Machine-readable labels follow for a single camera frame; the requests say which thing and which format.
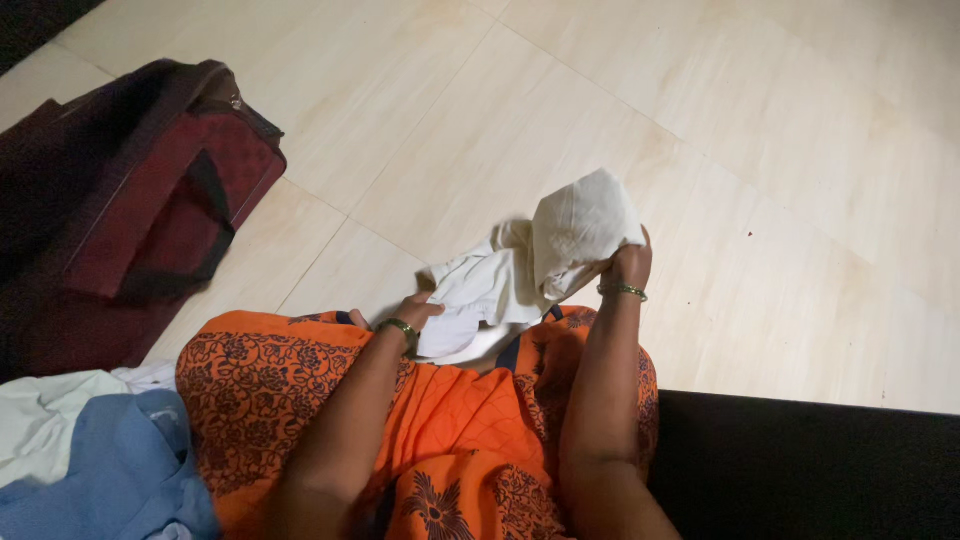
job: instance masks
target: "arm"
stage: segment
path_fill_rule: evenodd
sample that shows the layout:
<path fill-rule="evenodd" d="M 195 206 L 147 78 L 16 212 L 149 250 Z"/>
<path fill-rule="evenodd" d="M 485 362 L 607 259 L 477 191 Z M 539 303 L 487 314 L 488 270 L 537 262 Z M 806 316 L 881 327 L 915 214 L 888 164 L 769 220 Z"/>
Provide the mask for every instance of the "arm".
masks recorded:
<path fill-rule="evenodd" d="M 653 252 L 626 246 L 601 282 L 645 288 Z M 603 299 L 570 393 L 560 443 L 561 494 L 581 537 L 679 538 L 636 467 L 640 298 Z"/>
<path fill-rule="evenodd" d="M 403 301 L 393 317 L 416 331 L 444 312 L 430 293 Z M 406 335 L 386 326 L 364 347 L 337 389 L 303 430 L 270 502 L 274 538 L 338 538 L 366 487 L 380 450 Z"/>

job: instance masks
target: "hand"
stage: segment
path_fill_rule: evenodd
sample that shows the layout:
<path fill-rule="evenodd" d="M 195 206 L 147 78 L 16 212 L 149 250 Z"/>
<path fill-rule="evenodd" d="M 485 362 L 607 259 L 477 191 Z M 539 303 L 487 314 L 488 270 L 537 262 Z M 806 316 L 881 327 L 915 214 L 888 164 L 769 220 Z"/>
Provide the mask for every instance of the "hand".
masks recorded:
<path fill-rule="evenodd" d="M 647 282 L 650 281 L 654 252 L 650 246 L 650 234 L 647 233 L 647 228 L 642 227 L 642 229 L 647 245 L 632 244 L 618 249 L 611 257 L 610 268 L 600 276 L 600 283 L 626 283 L 640 290 L 646 290 Z"/>
<path fill-rule="evenodd" d="M 427 304 L 426 301 L 430 298 L 430 294 L 432 293 L 429 291 L 423 291 L 404 298 L 403 303 L 390 318 L 407 323 L 419 333 L 426 325 L 427 319 L 443 314 L 446 309 L 446 306 L 442 304 Z"/>

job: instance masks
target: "bracelet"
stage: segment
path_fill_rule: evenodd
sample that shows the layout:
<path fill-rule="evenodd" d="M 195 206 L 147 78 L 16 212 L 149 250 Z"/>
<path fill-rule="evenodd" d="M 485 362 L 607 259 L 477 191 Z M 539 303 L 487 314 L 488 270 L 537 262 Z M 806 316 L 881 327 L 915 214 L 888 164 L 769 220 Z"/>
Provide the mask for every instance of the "bracelet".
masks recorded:
<path fill-rule="evenodd" d="M 403 331 L 407 336 L 407 356 L 414 356 L 417 353 L 417 344 L 420 342 L 420 336 L 417 335 L 417 331 L 414 328 L 399 319 L 387 319 L 377 325 L 376 331 L 383 330 L 383 327 L 390 325 L 397 327 Z"/>
<path fill-rule="evenodd" d="M 640 297 L 640 302 L 644 303 L 647 300 L 647 293 L 643 292 L 643 289 L 638 289 L 634 286 L 627 285 L 626 283 L 606 283 L 602 285 L 597 285 L 597 292 L 601 296 L 607 296 L 612 292 L 629 292 L 630 294 L 636 294 Z"/>

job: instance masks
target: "blue cloth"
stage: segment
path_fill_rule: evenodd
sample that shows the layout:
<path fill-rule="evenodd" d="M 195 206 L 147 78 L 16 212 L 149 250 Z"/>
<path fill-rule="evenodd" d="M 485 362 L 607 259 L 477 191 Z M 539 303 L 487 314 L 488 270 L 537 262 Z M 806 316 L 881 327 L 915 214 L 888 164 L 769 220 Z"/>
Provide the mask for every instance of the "blue cloth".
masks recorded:
<path fill-rule="evenodd" d="M 195 538 L 219 533 L 176 392 L 93 398 L 71 444 L 65 479 L 19 480 L 0 489 L 4 540 L 142 540 L 173 522 Z"/>

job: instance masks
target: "bag handle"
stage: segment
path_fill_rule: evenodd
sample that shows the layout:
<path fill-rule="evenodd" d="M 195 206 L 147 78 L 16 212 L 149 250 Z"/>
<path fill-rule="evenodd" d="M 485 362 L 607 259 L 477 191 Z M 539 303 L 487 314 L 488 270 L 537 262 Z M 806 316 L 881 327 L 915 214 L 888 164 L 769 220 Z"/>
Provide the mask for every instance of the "bag handle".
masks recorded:
<path fill-rule="evenodd" d="M 217 172 L 217 165 L 206 150 L 202 150 L 190 163 L 185 176 L 206 195 L 216 213 L 220 231 L 213 245 L 210 246 L 197 269 L 190 274 L 131 270 L 120 285 L 116 296 L 118 300 L 137 302 L 153 298 L 183 296 L 198 285 L 212 280 L 217 267 L 227 254 L 227 249 L 236 236 L 236 230 L 230 224 L 230 210 L 224 183 Z"/>

